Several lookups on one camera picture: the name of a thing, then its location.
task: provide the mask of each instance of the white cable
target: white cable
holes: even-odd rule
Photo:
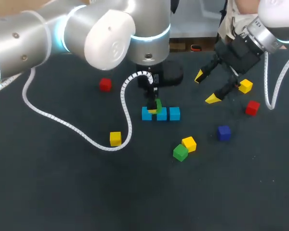
[[[128,135],[127,135],[127,138],[126,140],[124,141],[124,143],[119,146],[119,147],[115,147],[115,148],[108,148],[108,147],[104,147],[104,146],[101,146],[100,144],[98,144],[97,142],[93,141],[92,139],[90,139],[85,133],[83,133],[81,130],[79,130],[78,128],[76,128],[75,126],[65,122],[64,120],[61,120],[57,117],[55,117],[54,115],[51,115],[47,112],[44,112],[38,108],[36,108],[35,106],[33,106],[28,98],[27,98],[27,90],[35,76],[35,68],[32,68],[31,69],[31,73],[30,73],[30,76],[26,82],[26,84],[24,85],[24,88],[23,88],[23,99],[24,99],[24,102],[28,105],[28,107],[30,107],[33,111],[39,113],[40,115],[42,116],[45,116],[49,119],[52,119],[60,124],[63,124],[64,126],[72,129],[73,131],[75,131],[76,133],[78,133],[80,136],[82,136],[86,141],[88,141],[90,144],[92,144],[93,146],[101,149],[101,150],[104,150],[104,151],[108,151],[108,152],[113,152],[113,151],[118,151],[118,150],[121,150],[122,148],[124,148],[131,140],[131,134],[132,134],[132,124],[131,124],[131,117],[130,117],[130,114],[129,114],[129,111],[127,109],[127,106],[126,106],[126,103],[125,103],[125,89],[127,87],[127,85],[133,80],[135,79],[136,77],[138,76],[147,76],[150,84],[153,84],[153,77],[151,75],[151,73],[149,72],[146,72],[146,71],[139,71],[137,73],[134,73],[132,75],[130,75],[123,83],[122,85],[122,88],[121,88],[121,92],[120,92],[120,98],[121,98],[121,104],[122,104],[122,108],[123,108],[123,111],[124,111],[124,114],[126,116],[126,120],[127,120],[127,124],[128,124]]]
[[[14,80],[17,79],[20,75],[21,75],[21,73],[18,74],[18,75],[15,75],[15,76],[12,76],[12,77],[8,78],[8,79],[5,80],[3,83],[0,83],[0,91],[1,91],[3,88],[9,86],[9,85],[10,85],[12,82],[14,82]]]
[[[273,110],[275,108],[276,105],[276,101],[277,101],[277,96],[279,93],[279,89],[280,89],[280,85],[289,69],[289,60],[288,62],[285,64],[283,70],[281,71],[276,85],[275,85],[275,89],[274,89],[274,93],[273,93],[273,97],[272,97],[272,103],[270,103],[269,101],[269,90],[268,90],[268,66],[269,66],[269,54],[268,52],[264,53],[264,96],[265,96],[265,104],[266,106],[270,109]]]

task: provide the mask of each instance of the human arm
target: human arm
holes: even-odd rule
[[[260,0],[235,0],[241,14],[253,14],[258,12]]]

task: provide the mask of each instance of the green cube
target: green cube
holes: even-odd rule
[[[179,161],[184,161],[188,156],[188,149],[185,148],[182,144],[179,144],[174,150],[173,150],[173,157],[178,159]]]
[[[160,99],[156,99],[156,105],[157,105],[157,111],[156,113],[159,114],[162,112],[162,102],[160,101]]]

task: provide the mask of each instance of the cyan cube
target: cyan cube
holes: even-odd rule
[[[179,121],[181,117],[180,108],[179,107],[171,107],[169,108],[170,113],[170,121]]]
[[[149,113],[147,107],[143,107],[141,112],[142,120],[143,121],[151,121],[152,120],[152,114]]]
[[[162,107],[160,113],[157,114],[157,121],[167,121],[167,108]]]
[[[219,141],[228,141],[231,138],[231,129],[228,126],[219,126],[217,129],[217,138]]]

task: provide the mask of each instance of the dark table surface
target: dark table surface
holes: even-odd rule
[[[208,105],[227,80],[219,67],[194,83],[211,57],[170,55],[185,77],[160,98],[181,108],[178,123],[141,121],[145,99],[132,82],[133,136],[115,153],[31,111],[21,97],[29,73],[0,92],[0,231],[289,230],[289,72],[273,111],[264,104],[263,62],[246,75],[250,93]],[[288,58],[270,56],[270,92]],[[128,61],[102,72],[73,55],[53,57],[37,69],[28,98],[108,146],[111,131],[127,135],[119,91],[133,71]],[[111,93],[99,91],[102,77],[112,78]],[[256,117],[244,114],[249,100],[261,103]],[[220,125],[230,126],[231,141],[217,141]],[[197,151],[181,163],[172,150],[188,136]]]

